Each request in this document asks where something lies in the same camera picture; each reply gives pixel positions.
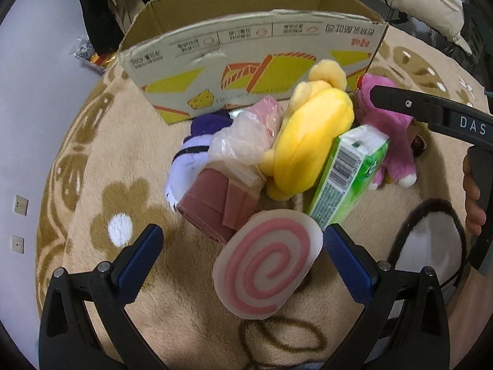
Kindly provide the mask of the person's right hand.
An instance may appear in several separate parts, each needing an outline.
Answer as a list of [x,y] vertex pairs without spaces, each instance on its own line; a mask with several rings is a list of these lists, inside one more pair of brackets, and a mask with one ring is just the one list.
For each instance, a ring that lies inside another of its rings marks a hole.
[[482,226],[486,224],[486,212],[478,204],[480,188],[473,180],[468,154],[464,158],[463,172],[463,189],[466,193],[466,229],[471,234],[478,236],[482,231]]

